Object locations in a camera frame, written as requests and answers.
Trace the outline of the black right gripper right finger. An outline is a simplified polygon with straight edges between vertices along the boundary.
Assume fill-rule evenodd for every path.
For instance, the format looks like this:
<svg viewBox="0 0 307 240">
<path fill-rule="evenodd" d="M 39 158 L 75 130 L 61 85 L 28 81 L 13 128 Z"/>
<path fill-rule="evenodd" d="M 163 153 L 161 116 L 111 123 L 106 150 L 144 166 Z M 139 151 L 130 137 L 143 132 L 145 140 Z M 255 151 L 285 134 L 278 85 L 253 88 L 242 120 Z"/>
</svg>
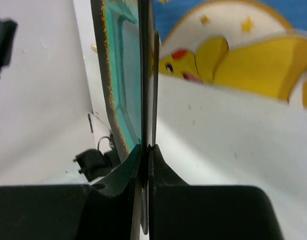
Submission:
<svg viewBox="0 0 307 240">
<path fill-rule="evenodd" d="M 148 164 L 151 240 L 282 240 L 266 193 L 250 185 L 189 185 L 158 145 Z"/>
</svg>

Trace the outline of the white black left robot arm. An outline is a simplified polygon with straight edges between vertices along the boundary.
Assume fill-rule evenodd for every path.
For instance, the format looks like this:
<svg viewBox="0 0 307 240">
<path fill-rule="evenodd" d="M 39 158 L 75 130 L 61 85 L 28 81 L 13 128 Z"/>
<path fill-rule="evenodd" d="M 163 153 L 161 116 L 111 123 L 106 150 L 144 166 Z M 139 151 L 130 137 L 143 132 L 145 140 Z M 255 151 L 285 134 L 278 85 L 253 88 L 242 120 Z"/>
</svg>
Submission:
<svg viewBox="0 0 307 240">
<path fill-rule="evenodd" d="M 11 18 L 0 18 L 0 76 L 3 68 L 11 62 L 18 23 Z"/>
</svg>

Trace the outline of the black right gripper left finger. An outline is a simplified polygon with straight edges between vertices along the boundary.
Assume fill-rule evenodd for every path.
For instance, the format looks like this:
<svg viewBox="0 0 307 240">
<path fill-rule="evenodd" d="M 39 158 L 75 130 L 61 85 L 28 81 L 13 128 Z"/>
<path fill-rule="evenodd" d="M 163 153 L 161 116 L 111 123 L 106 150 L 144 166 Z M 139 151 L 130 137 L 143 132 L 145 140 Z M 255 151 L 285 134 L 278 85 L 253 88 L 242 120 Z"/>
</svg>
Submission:
<svg viewBox="0 0 307 240">
<path fill-rule="evenodd" d="M 93 185 L 0 186 L 0 240 L 137 240 L 141 146 Z"/>
</svg>

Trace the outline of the gold fork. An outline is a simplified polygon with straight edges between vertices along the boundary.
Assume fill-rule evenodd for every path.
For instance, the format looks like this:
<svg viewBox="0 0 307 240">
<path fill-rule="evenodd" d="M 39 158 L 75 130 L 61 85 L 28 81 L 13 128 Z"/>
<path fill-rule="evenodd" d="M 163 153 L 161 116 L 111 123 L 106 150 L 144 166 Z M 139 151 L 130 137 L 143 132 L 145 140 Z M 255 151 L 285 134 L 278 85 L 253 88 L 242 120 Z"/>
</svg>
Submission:
<svg viewBox="0 0 307 240">
<path fill-rule="evenodd" d="M 91 45 L 91 49 L 92 49 L 95 53 L 98 52 L 97 46 L 96 46 L 95 44 L 92 44 L 92 45 Z"/>
</svg>

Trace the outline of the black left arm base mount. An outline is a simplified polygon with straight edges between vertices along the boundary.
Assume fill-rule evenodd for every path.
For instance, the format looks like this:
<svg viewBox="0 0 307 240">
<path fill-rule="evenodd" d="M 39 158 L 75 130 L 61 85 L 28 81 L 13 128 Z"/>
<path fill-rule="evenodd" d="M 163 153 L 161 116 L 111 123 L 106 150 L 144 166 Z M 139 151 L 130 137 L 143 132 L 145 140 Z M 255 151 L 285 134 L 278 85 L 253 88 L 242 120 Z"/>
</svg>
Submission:
<svg viewBox="0 0 307 240">
<path fill-rule="evenodd" d="M 110 147 L 110 150 L 105 153 L 100 151 L 100 143 L 103 139 L 108 140 Z M 80 167 L 78 172 L 83 174 L 88 182 L 108 175 L 121 164 L 113 134 L 101 137 L 97 143 L 97 148 L 87 149 L 76 155 L 73 162 L 78 163 Z"/>
</svg>

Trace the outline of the blue pikachu cloth napkin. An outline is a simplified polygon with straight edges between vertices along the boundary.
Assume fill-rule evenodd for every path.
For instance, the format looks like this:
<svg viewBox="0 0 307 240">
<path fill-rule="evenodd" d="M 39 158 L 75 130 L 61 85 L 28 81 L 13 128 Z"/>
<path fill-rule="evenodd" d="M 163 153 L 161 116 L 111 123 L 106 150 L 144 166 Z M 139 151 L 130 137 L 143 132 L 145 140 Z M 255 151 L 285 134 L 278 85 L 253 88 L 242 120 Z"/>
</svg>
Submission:
<svg viewBox="0 0 307 240">
<path fill-rule="evenodd" d="M 159 72 L 307 108 L 307 0 L 156 0 Z"/>
</svg>

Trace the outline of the square green black plate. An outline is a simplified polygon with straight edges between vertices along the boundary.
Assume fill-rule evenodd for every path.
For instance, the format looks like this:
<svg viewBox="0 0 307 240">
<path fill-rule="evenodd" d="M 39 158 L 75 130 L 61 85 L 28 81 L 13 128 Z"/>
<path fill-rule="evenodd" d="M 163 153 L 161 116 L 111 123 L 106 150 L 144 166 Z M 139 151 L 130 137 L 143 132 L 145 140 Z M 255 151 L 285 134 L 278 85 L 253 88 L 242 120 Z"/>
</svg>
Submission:
<svg viewBox="0 0 307 240">
<path fill-rule="evenodd" d="M 159 34 L 150 0 L 90 3 L 108 122 L 120 160 L 101 184 L 114 201 L 110 239 L 149 230 L 148 166 L 156 143 Z"/>
</svg>

